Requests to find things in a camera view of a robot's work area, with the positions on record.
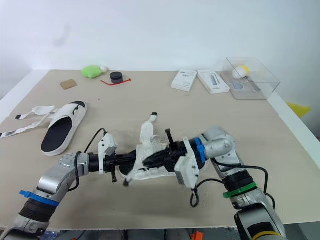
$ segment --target cardboard square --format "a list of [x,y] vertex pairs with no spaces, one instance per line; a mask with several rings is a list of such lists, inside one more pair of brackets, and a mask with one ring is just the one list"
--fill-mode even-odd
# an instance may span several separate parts
[[67,81],[60,82],[60,85],[64,90],[67,90],[67,89],[70,89],[70,88],[77,86],[77,83],[75,82],[75,80],[69,79]]

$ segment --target yellow band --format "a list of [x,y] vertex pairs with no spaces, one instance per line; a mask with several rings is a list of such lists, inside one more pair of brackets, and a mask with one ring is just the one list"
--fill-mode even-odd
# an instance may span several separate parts
[[240,67],[245,70],[245,75],[247,76],[249,74],[249,68],[245,65],[241,65]]
[[277,236],[281,236],[280,233],[277,233],[275,231],[262,231],[262,232],[259,232],[258,234],[256,234],[252,240],[257,240],[258,238],[262,237],[262,236],[265,236],[265,235],[277,235]]

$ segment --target black container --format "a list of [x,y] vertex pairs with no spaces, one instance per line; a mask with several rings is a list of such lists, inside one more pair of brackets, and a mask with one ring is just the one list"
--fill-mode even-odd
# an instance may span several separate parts
[[114,71],[110,73],[111,82],[114,84],[119,84],[124,81],[122,73],[119,71]]

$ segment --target clear plastic box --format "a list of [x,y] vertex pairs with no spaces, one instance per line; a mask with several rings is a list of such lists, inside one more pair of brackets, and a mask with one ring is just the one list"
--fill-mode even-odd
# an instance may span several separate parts
[[[241,78],[236,70],[239,66],[248,67],[246,77]],[[237,79],[233,77],[233,71],[238,75]],[[234,98],[239,100],[266,100],[280,84],[261,62],[251,57],[227,57],[220,75],[230,87]]]

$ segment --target slide sandal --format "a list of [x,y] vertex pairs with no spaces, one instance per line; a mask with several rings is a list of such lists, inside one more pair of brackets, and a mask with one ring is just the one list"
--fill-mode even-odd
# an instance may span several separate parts
[[43,154],[56,156],[63,153],[69,146],[86,112],[87,105],[83,101],[74,101],[60,108],[52,116],[49,130],[41,144]]

